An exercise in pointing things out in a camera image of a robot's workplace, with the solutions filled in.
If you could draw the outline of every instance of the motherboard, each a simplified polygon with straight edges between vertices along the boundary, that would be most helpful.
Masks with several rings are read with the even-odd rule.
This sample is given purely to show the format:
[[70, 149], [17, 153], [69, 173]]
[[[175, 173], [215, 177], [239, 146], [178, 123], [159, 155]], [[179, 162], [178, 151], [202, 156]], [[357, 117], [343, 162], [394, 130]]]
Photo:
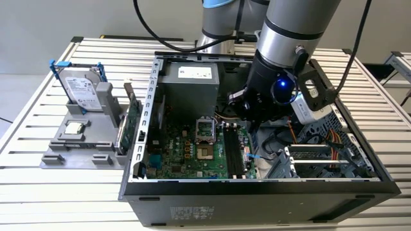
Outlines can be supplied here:
[[150, 156], [150, 179], [257, 178], [246, 127], [206, 121], [195, 125], [169, 124], [163, 145]]

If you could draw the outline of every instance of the gray wall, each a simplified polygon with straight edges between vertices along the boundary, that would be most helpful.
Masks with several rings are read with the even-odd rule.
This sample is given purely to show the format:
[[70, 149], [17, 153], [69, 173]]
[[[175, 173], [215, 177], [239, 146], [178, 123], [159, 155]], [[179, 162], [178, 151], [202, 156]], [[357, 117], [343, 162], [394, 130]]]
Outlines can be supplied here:
[[[202, 30], [201, 0], [141, 0], [159, 36], [195, 40]], [[351, 48], [366, 0], [342, 0], [319, 47]], [[411, 51], [411, 0], [374, 0], [359, 58], [382, 62], [393, 50]], [[149, 36], [131, 0], [0, 0], [0, 73], [45, 74], [73, 36]]]

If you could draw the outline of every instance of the label sticker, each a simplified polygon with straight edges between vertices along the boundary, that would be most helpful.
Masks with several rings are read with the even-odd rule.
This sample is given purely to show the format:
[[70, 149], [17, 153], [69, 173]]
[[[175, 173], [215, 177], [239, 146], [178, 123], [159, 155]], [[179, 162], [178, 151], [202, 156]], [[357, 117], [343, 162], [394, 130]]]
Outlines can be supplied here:
[[201, 207], [170, 207], [171, 218], [174, 220], [205, 220], [211, 219], [214, 214], [214, 206]]
[[79, 106], [86, 110], [102, 110], [91, 80], [87, 78], [67, 77], [66, 82]]
[[182, 66], [179, 67], [179, 78], [213, 79], [211, 67]]

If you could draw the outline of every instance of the green circuit board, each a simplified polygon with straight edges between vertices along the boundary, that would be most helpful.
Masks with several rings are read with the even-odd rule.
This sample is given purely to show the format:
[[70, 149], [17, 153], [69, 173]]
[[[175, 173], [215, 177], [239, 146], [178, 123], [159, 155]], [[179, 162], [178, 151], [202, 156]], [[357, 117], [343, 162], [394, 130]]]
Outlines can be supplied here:
[[[238, 129], [239, 138], [247, 137], [246, 129]], [[195, 143], [195, 126], [167, 126], [167, 135], [162, 148], [161, 168], [149, 168], [153, 179], [227, 179], [227, 159], [225, 149], [223, 127], [217, 126], [214, 145]], [[255, 166], [245, 173], [255, 178]]]

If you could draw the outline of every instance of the slotted metal table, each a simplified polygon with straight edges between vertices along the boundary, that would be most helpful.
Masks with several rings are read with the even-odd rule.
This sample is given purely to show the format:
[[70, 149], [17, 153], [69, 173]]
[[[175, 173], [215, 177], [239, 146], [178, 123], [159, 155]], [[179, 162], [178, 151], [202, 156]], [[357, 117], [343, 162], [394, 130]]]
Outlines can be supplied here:
[[393, 51], [385, 64], [392, 64], [401, 75], [411, 83], [411, 53]]
[[[173, 44], [194, 47], [191, 42]], [[123, 83], [133, 83], [138, 98], [145, 100], [155, 51], [170, 49], [157, 41], [86, 38], [69, 45], [61, 60], [102, 62], [114, 84], [114, 96], [129, 103]], [[254, 53], [254, 45], [237, 46], [237, 54]], [[313, 56], [335, 86], [349, 57], [342, 50], [333, 49], [318, 49]], [[411, 119], [358, 59], [341, 98], [402, 194], [339, 224], [170, 229], [411, 230]], [[143, 229], [129, 203], [118, 202], [122, 170], [43, 170], [38, 167], [67, 113], [66, 102], [62, 86], [50, 73], [0, 140], [0, 230]]]

